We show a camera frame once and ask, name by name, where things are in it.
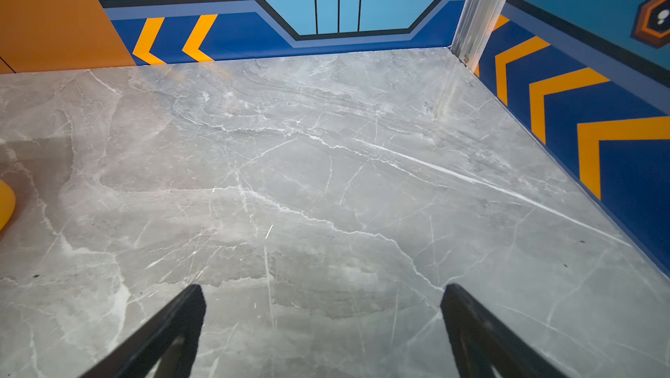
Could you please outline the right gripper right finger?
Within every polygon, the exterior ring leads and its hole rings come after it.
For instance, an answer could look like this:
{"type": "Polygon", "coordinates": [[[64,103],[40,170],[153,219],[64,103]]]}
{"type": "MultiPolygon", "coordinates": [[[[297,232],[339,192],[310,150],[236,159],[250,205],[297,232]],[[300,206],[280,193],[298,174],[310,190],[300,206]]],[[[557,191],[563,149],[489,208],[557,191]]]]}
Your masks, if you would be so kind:
{"type": "Polygon", "coordinates": [[[460,285],[446,286],[441,312],[459,376],[565,375],[460,285]]]}

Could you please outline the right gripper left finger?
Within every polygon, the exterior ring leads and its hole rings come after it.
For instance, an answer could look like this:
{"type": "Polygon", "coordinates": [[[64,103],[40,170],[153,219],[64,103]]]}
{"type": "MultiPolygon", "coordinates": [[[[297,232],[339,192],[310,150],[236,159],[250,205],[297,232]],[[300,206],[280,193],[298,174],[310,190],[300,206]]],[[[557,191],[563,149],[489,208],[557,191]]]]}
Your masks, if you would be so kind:
{"type": "Polygon", "coordinates": [[[206,308],[202,287],[186,287],[83,376],[189,377],[206,308]]]}

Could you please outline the yellow plastic bin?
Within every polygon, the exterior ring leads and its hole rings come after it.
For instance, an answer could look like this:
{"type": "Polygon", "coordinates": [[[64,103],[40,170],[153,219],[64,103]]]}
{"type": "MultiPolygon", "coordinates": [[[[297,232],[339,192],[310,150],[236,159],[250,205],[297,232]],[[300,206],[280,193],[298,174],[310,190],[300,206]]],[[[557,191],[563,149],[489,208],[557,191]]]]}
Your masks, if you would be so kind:
{"type": "Polygon", "coordinates": [[[3,180],[0,181],[0,230],[7,225],[16,208],[16,195],[3,180]]]}

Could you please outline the right aluminium corner post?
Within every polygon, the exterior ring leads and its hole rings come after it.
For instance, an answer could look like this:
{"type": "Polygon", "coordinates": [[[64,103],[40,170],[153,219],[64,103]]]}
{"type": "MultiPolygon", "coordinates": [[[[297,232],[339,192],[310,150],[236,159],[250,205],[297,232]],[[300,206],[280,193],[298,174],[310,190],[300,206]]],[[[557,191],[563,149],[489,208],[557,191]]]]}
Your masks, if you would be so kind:
{"type": "Polygon", "coordinates": [[[452,53],[475,72],[506,0],[465,0],[450,47],[452,53]]]}

